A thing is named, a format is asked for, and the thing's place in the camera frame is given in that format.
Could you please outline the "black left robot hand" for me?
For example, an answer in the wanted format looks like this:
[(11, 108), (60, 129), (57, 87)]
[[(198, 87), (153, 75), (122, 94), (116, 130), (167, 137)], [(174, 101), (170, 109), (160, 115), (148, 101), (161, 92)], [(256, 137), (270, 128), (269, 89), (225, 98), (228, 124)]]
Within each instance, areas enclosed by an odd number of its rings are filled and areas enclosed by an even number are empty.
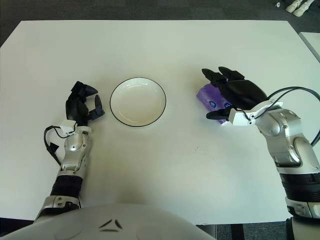
[[(87, 97), (93, 96), (95, 109), (89, 111)], [(78, 126), (87, 126), (89, 121), (94, 121), (105, 114), (98, 90), (92, 86), (77, 81), (71, 89), (71, 94), (65, 103), (66, 118), (75, 121)]]

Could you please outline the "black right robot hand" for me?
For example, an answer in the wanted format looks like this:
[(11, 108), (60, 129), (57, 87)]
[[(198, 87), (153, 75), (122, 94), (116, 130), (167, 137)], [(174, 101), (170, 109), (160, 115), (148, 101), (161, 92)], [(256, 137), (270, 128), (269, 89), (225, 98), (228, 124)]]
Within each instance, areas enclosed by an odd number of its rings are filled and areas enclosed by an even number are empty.
[(226, 100), (230, 105), (208, 112), (207, 119), (228, 121), (232, 108), (251, 110), (267, 100), (265, 92), (250, 80), (245, 79), (245, 76), (238, 71), (224, 66), (218, 67), (218, 70), (219, 72), (214, 72), (203, 68), (201, 71), (217, 92), (218, 99)]

